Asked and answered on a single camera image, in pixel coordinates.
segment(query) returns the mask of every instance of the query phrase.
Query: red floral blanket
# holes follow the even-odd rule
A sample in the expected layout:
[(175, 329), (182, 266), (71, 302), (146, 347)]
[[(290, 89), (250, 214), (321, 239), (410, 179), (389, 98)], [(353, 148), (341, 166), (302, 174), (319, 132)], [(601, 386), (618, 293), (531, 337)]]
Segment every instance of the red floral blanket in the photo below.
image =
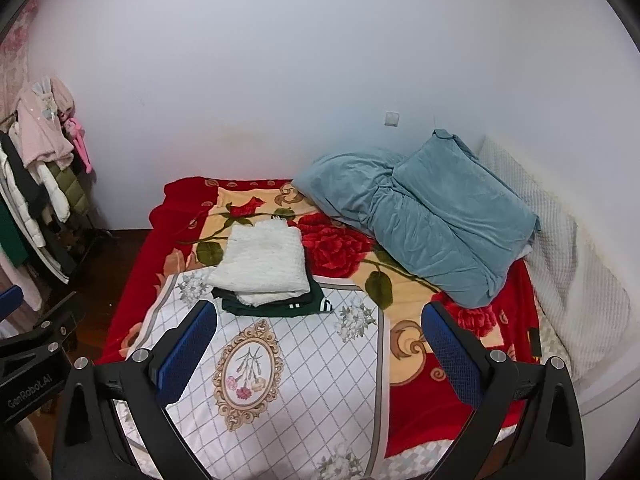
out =
[[(522, 261), (484, 308), (465, 310), (426, 280), (407, 273), (375, 240), (318, 212), (288, 180), (251, 182), (185, 178), (167, 184), (165, 199), (150, 215), (148, 235), (111, 322), (101, 363), (124, 358), (146, 311), (167, 276), (217, 265), (235, 222), (280, 216), (302, 231), (312, 272), (348, 278), (390, 319), (390, 421), (386, 455), (430, 440), (455, 438), (470, 413), (460, 403), (420, 330), (422, 306), (443, 301), (459, 325), (488, 348), (533, 362), (529, 328), (538, 327), (533, 291)], [(504, 425), (516, 423), (515, 404)]]

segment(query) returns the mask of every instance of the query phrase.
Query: pink plush toy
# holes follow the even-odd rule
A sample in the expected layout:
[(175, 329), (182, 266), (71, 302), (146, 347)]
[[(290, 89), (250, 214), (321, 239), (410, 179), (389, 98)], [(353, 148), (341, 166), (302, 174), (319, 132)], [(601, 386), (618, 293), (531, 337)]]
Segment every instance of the pink plush toy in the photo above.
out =
[(82, 124), (75, 118), (69, 118), (65, 121), (65, 130), (73, 140), (74, 146), (78, 151), (78, 155), (84, 162), (87, 173), (91, 173), (93, 168), (89, 162), (89, 154), (86, 152), (86, 146), (84, 145), (84, 128)]

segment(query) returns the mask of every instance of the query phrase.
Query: pink floral curtain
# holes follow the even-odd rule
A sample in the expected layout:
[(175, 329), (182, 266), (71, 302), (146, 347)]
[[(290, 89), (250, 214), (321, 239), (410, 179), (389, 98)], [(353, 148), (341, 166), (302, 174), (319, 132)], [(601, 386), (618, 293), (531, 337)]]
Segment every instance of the pink floral curtain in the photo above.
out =
[(38, 12), (38, 0), (29, 0), (0, 44), (0, 121), (13, 110), (20, 88), (27, 82), (27, 37)]

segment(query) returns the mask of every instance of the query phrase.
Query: green garment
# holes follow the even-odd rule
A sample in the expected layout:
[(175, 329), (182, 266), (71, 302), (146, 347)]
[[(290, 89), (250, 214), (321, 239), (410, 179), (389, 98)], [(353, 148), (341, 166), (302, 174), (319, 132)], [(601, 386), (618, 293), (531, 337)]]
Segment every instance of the green garment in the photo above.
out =
[(2, 198), (0, 198), (0, 246), (14, 267), (21, 266), (29, 257), (20, 232)]
[(79, 215), (87, 214), (89, 211), (89, 199), (86, 197), (84, 189), (80, 186), (80, 182), (71, 168), (60, 170), (55, 162), (47, 162), (47, 168), (49, 168), (53, 178), (58, 183), (58, 187), (69, 201), (71, 211)]
[(334, 306), (324, 297), (324, 292), (322, 292), (320, 285), (316, 283), (310, 274), (307, 276), (309, 278), (309, 287), (311, 288), (308, 293), (290, 300), (273, 301), (260, 306), (240, 303), (236, 295), (229, 290), (214, 288), (212, 294), (214, 298), (222, 298), (222, 310), (226, 310), (235, 316), (297, 317), (331, 312)]

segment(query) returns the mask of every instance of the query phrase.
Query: folded blue comforter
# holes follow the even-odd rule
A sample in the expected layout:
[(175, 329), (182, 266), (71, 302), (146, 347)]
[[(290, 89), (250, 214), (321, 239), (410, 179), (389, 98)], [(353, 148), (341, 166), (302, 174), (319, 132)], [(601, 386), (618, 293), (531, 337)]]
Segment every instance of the folded blue comforter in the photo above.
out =
[(370, 148), (321, 157), (293, 185), (468, 308), (498, 294), (538, 226), (538, 216), (445, 130), (411, 156)]

